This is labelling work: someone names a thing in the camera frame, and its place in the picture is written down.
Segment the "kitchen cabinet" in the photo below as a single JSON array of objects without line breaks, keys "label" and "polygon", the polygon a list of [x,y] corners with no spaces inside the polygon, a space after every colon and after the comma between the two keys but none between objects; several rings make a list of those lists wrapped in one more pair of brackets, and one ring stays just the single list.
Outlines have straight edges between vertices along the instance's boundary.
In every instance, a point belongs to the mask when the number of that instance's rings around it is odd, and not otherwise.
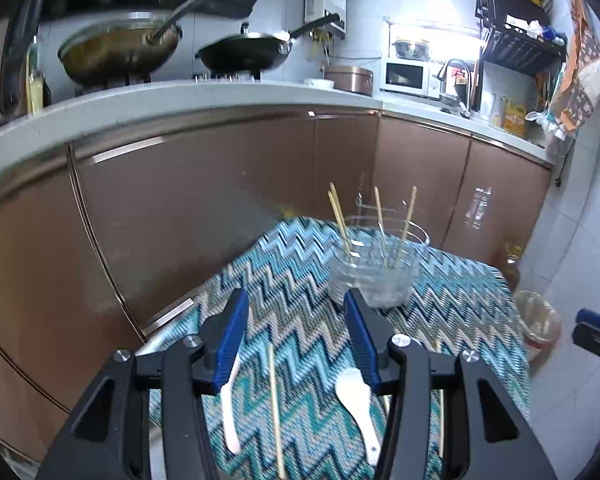
[{"label": "kitchen cabinet", "polygon": [[439,248],[451,220],[469,150],[468,137],[389,117],[380,120],[373,182],[382,206],[403,216],[418,188],[413,222],[421,226],[432,247]]},{"label": "kitchen cabinet", "polygon": [[356,214],[356,197],[372,197],[371,179],[376,152],[376,115],[318,116],[315,125],[315,169],[312,216],[333,221],[327,197],[335,184],[344,216]]},{"label": "kitchen cabinet", "polygon": [[283,216],[311,213],[314,124],[304,111],[190,126],[79,163],[94,232],[141,326]]},{"label": "kitchen cabinet", "polygon": [[24,374],[71,408],[117,348],[140,344],[91,249],[68,171],[1,200],[0,347]]},{"label": "kitchen cabinet", "polygon": [[546,168],[474,141],[443,249],[492,264],[506,242],[524,248],[549,178]]},{"label": "kitchen cabinet", "polygon": [[0,355],[0,440],[41,460],[67,413],[27,383]]}]

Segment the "black dish rack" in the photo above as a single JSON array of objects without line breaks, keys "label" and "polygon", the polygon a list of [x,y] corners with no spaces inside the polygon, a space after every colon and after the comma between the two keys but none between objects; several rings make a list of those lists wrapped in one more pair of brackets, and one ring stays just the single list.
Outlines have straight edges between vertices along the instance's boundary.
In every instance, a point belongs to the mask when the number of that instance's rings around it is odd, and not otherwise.
[{"label": "black dish rack", "polygon": [[506,22],[508,14],[527,22],[549,25],[546,10],[553,0],[476,0],[475,16],[483,28],[485,46],[481,59],[534,76],[566,58],[566,48],[542,37],[532,38],[526,30]]}]

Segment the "microwave oven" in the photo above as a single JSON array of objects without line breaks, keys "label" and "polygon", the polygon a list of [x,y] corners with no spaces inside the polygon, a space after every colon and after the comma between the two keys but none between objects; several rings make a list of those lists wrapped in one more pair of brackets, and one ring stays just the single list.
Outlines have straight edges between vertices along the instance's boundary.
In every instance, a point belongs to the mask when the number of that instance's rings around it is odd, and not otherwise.
[{"label": "microwave oven", "polygon": [[386,57],[382,59],[380,89],[429,99],[440,99],[439,63]]}]

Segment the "trash bin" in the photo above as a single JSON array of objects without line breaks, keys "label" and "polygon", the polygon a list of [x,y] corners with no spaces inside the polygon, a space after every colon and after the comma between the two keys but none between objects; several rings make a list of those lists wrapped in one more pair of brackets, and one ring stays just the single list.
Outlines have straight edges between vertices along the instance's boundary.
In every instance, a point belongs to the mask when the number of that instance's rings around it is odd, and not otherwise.
[{"label": "trash bin", "polygon": [[545,298],[530,290],[513,295],[525,339],[526,360],[531,362],[540,352],[552,348],[562,331],[562,318]]}]

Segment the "blue zigzag cloth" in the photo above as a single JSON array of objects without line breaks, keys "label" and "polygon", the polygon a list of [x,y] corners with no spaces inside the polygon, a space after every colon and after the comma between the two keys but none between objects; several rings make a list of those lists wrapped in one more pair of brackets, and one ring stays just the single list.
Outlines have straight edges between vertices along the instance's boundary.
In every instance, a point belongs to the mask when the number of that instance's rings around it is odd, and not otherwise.
[{"label": "blue zigzag cloth", "polygon": [[[242,362],[234,383],[233,407],[242,450],[225,444],[219,397],[205,397],[205,414],[216,463],[244,480],[277,476],[270,414],[267,346],[276,348],[278,403],[285,469],[291,480],[371,479],[356,423],[336,398],[339,372],[355,366],[344,316],[327,295],[329,261],[339,235],[334,224],[309,218],[283,221],[234,262],[210,278],[191,297],[192,305],[149,343],[168,348],[222,310],[231,291],[249,293],[250,315],[240,347]],[[382,311],[397,332],[433,349],[458,354],[474,348],[506,386],[528,418],[528,366],[520,318],[501,274],[485,264],[431,249],[418,270],[407,302]],[[440,476],[440,408],[431,397],[427,478]],[[160,421],[159,392],[151,416]],[[372,396],[371,417],[381,438],[382,402]]]}]

